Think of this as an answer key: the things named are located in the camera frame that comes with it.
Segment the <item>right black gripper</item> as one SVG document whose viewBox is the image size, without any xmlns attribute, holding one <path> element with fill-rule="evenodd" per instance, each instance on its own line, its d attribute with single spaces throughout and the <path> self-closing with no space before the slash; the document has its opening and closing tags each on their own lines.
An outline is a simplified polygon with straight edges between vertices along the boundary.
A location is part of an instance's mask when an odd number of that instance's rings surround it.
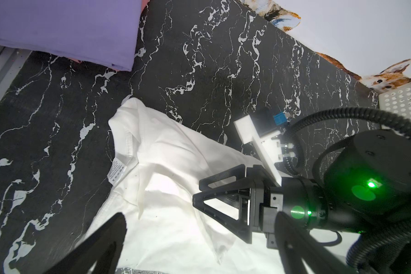
<svg viewBox="0 0 411 274">
<path fill-rule="evenodd" d="M 247 168 L 240 164 L 201 179 L 199 189 L 201 192 L 192 198 L 194 208 L 216 220 L 247 244 L 252 243 L 252 232 L 262 233 L 266 237 L 267 248 L 277 248 L 274 225 L 277 213 L 283 209 L 283 192 L 264 167 L 254 165 Z M 239 200 L 237 219 L 205 204 L 205 201 L 229 196 L 236 196 Z"/>
</svg>

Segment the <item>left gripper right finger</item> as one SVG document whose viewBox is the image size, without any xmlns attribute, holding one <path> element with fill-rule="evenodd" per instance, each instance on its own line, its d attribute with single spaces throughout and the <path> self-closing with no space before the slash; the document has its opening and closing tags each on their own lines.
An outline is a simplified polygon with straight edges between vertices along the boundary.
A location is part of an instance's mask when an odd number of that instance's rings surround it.
<svg viewBox="0 0 411 274">
<path fill-rule="evenodd" d="M 306 274 L 305 264 L 316 274 L 353 274 L 337 257 L 294 224 L 291 217 L 278 212 L 275 218 L 275 243 L 287 274 Z"/>
</svg>

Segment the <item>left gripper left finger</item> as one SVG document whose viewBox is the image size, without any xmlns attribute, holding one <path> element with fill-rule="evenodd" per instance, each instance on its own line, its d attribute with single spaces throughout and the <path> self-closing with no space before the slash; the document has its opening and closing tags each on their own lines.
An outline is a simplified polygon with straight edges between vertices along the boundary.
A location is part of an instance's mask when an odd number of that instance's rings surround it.
<svg viewBox="0 0 411 274">
<path fill-rule="evenodd" d="M 113 274 L 116 271 L 127 232 L 126 219 L 116 213 L 47 274 Z"/>
</svg>

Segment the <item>white printed t-shirt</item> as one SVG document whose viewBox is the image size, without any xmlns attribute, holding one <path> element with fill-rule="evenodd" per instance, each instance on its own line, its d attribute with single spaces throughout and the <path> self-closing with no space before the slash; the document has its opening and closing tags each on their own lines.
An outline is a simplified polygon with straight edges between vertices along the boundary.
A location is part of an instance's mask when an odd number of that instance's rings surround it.
<svg viewBox="0 0 411 274">
<path fill-rule="evenodd" d="M 282 274 L 263 235 L 244 243 L 192 206 L 199 181 L 259 161 L 149 108 L 126 100 L 108 122 L 115 157 L 113 188 L 93 219 L 93 234 L 116 213 L 127 232 L 117 267 L 166 274 Z"/>
</svg>

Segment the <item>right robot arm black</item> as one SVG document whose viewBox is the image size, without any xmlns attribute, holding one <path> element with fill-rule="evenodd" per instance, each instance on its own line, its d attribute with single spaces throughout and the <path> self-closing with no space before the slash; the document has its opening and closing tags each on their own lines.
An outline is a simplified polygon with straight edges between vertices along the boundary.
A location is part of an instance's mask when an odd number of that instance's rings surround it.
<svg viewBox="0 0 411 274">
<path fill-rule="evenodd" d="M 381 125 L 334 143 L 301 175 L 297 133 L 331 119 Z M 255 232 L 287 274 L 411 274 L 411 120 L 364 107 L 311 114 L 283 129 L 267 108 L 235 122 L 261 164 L 199 182 L 194 208 L 246 243 Z"/>
</svg>

